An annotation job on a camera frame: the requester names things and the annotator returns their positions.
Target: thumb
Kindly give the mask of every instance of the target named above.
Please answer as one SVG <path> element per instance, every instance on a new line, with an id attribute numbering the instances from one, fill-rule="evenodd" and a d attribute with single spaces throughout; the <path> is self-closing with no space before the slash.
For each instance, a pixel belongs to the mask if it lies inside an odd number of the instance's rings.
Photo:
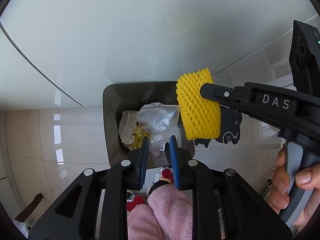
<path id="1" fill-rule="evenodd" d="M 299 171 L 296 175 L 296 184 L 304 190 L 320 188 L 320 163 Z"/>

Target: yellow foam net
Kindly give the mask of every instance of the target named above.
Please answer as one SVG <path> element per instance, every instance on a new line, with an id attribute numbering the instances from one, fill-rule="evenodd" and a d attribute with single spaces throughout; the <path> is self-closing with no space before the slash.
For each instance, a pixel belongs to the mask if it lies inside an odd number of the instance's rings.
<path id="1" fill-rule="evenodd" d="M 213 139 L 220 135 L 220 104 L 201 97 L 200 88 L 205 83 L 213 84 L 208 68 L 178 79 L 177 99 L 188 140 Z"/>

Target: camera lens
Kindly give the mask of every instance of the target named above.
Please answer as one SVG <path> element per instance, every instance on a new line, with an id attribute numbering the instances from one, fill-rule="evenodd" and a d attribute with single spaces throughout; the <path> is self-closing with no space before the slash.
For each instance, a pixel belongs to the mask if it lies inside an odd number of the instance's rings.
<path id="1" fill-rule="evenodd" d="M 291 65 L 291 71 L 292 71 L 292 75 L 296 75 L 296 68 L 294 67 L 294 63 L 292 63 Z"/>
<path id="2" fill-rule="evenodd" d="M 304 44 L 303 44 L 303 41 L 300 37 L 298 39 L 298 46 L 299 46 L 300 53 L 303 55 L 304 54 Z"/>
<path id="3" fill-rule="evenodd" d="M 298 51 L 294 52 L 293 57 L 294 57 L 294 62 L 296 64 L 296 67 L 297 67 L 297 69 L 299 69 L 300 68 L 300 56 L 299 56 Z"/>

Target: person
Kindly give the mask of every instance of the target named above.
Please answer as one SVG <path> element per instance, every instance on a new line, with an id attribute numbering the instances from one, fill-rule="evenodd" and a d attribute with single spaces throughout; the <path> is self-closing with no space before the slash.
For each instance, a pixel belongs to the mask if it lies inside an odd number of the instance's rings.
<path id="1" fill-rule="evenodd" d="M 283 148 L 279 151 L 277 157 L 277 168 L 272 177 L 273 184 L 270 189 L 269 199 L 267 200 L 268 204 L 277 214 L 279 214 L 281 209 L 286 208 L 290 201 L 287 193 L 290 177 L 284 168 L 284 164 L 285 151 Z M 299 171 L 296 175 L 295 183 L 299 188 L 304 190 L 315 189 L 304 210 L 294 223 L 297 232 L 300 232 L 320 203 L 320 163 Z"/>
<path id="2" fill-rule="evenodd" d="M 192 239 L 192 203 L 173 185 L 172 169 L 161 168 L 147 193 L 127 191 L 128 239 Z"/>

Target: trash can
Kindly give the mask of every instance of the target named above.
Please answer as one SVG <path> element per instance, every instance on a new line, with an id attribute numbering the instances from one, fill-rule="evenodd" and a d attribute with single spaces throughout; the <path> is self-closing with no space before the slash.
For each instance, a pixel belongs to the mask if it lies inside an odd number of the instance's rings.
<path id="1" fill-rule="evenodd" d="M 126 159 L 130 151 L 124 146 L 119 136 L 122 112 L 139 111 L 144 105 L 154 102 L 177 105 L 176 84 L 176 81 L 139 82 L 112 84 L 105 88 L 103 91 L 103 122 L 110 166 Z M 179 116 L 178 126 L 181 130 L 181 147 L 189 150 L 193 157 L 195 146 L 193 141 L 186 139 L 181 116 Z M 148 158 L 147 168 L 157 168 L 152 158 Z"/>

